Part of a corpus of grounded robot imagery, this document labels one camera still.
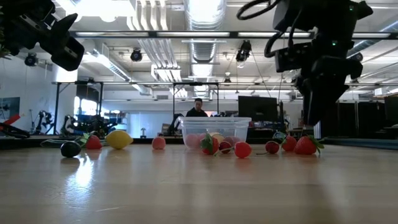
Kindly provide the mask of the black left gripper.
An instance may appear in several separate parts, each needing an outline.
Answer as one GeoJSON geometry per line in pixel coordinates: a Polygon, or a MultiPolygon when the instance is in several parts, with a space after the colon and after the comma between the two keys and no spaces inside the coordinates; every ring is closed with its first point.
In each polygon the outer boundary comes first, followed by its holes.
{"type": "Polygon", "coordinates": [[[76,70],[85,48],[70,35],[69,28],[78,14],[54,22],[55,4],[51,0],[1,0],[1,55],[17,55],[20,49],[32,49],[42,41],[42,48],[53,63],[66,71],[76,70]]]}

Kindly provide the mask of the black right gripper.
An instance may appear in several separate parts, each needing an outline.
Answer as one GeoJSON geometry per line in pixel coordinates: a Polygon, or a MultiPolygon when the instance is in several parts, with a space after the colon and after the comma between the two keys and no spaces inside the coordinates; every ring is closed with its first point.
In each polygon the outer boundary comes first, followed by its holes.
{"type": "Polygon", "coordinates": [[[353,29],[320,29],[309,41],[297,44],[297,89],[303,96],[303,121],[316,125],[349,88],[345,79],[359,78],[361,58],[348,57],[354,47],[353,29]]]}

